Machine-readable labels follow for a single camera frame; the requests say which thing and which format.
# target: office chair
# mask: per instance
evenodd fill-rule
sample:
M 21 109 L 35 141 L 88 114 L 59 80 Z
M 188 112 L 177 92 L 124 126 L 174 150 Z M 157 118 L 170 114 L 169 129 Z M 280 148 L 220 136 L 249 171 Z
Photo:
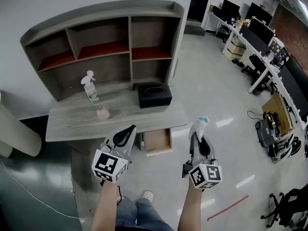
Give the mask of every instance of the office chair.
M 308 184 L 302 189 L 292 189 L 289 193 L 284 195 L 282 192 L 279 194 L 281 200 L 278 203 L 277 198 L 273 193 L 270 194 L 270 198 L 274 199 L 275 210 L 268 214 L 267 216 L 261 216 L 261 219 L 267 219 L 270 216 L 274 215 L 274 218 L 270 225 L 267 225 L 267 228 L 273 226 L 275 221 L 278 221 L 277 216 L 279 215 L 279 225 L 285 227 L 293 228 L 294 223 L 291 220 L 294 213 L 302 212 L 308 210 Z
M 242 69 L 242 73 L 246 72 L 252 76 L 253 80 L 251 85 L 253 85 L 256 82 L 256 80 L 260 77 L 260 75 L 263 73 L 263 71 L 266 70 L 266 67 L 264 63 L 256 55 L 250 56 L 249 59 L 253 64 L 253 66 L 255 67 L 255 69 L 253 70 L 250 66 L 246 66 L 245 68 Z M 265 76 L 264 80 L 267 82 L 270 77 L 272 77 L 272 74 L 267 73 L 267 76 Z M 271 95 L 273 95 L 274 91 L 277 90 L 277 87 L 273 82 L 270 83 L 270 86 L 271 86 L 270 93 Z

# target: brick wall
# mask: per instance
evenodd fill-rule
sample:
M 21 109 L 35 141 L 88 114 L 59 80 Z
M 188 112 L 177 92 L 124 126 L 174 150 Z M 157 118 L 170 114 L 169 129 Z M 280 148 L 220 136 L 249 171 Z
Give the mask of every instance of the brick wall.
M 308 27 L 296 16 L 278 5 L 270 28 L 291 52 L 308 76 Z

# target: white sneaker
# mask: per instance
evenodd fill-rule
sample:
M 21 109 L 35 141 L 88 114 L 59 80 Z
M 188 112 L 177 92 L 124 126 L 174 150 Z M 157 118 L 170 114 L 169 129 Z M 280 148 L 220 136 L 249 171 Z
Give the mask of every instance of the white sneaker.
M 149 200 L 151 203 L 153 203 L 154 195 L 151 191 L 144 191 L 142 198 L 145 198 Z

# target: black tissue box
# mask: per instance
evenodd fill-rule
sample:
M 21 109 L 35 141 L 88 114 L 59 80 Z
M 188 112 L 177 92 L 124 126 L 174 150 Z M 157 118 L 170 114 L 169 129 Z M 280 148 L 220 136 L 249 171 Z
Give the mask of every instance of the black tissue box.
M 167 83 L 138 85 L 140 108 L 170 105 L 172 95 Z

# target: white cylinder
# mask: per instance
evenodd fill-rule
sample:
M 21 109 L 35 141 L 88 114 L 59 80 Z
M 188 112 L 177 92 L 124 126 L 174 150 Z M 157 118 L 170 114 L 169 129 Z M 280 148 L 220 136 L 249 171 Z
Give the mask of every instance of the white cylinder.
M 41 137 L 16 119 L 1 103 L 0 141 L 30 156 L 37 156 L 42 146 Z
M 0 155 L 9 157 L 12 154 L 13 148 L 6 143 L 0 141 Z

